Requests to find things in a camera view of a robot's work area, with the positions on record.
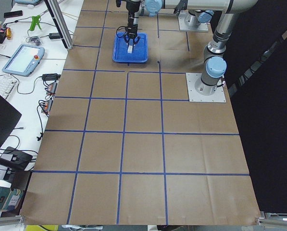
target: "blue tray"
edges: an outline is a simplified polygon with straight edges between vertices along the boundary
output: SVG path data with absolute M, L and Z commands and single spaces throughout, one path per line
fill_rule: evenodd
M 112 59 L 118 63 L 145 63 L 148 60 L 148 36 L 138 33 L 139 42 L 134 46 L 132 53 L 127 53 L 127 43 L 124 38 L 115 36 Z

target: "white keyboard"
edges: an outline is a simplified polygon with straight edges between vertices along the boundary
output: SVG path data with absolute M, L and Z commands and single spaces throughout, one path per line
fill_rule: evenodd
M 18 81 L 9 75 L 0 77 L 0 95 L 8 100 L 9 96 L 16 89 Z

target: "metal base plate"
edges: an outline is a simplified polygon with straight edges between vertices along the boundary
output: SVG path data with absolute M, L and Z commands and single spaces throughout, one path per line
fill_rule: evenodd
M 200 103 L 225 103 L 225 93 L 223 87 L 217 88 L 213 95 L 205 96 L 201 95 L 195 89 L 195 83 L 197 79 L 201 77 L 202 73 L 186 73 L 188 96 L 190 102 Z
M 180 13 L 178 16 L 178 24 L 180 26 L 180 31 L 195 31 L 195 32 L 208 32 L 207 23 L 201 23 L 198 26 L 189 26 L 185 23 L 185 18 L 188 13 Z

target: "blue joint cap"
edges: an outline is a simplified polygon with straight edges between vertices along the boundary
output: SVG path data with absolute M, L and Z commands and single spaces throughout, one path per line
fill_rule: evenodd
M 214 15 L 214 11 L 211 11 L 211 10 L 207 10 L 205 12 L 202 12 L 200 14 L 200 16 L 198 17 L 198 22 L 199 23 L 208 23 L 212 19 L 212 16 L 209 15 L 208 13 L 210 13 L 211 15 Z
M 162 8 L 162 0 L 145 0 L 145 7 L 150 16 L 155 16 Z
M 214 56 L 207 61 L 206 72 L 210 77 L 220 78 L 226 71 L 226 62 L 219 56 Z

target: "computer monitor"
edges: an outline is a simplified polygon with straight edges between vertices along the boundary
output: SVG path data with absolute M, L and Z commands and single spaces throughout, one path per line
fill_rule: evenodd
M 14 130 L 21 116 L 22 115 L 12 105 L 10 105 L 3 97 L 0 96 L 0 147 Z M 16 153 L 13 151 L 10 151 L 9 153 L 16 155 Z M 12 169 L 24 170 L 27 164 L 27 158 L 25 158 L 25 161 L 9 161 L 0 158 L 0 165 Z

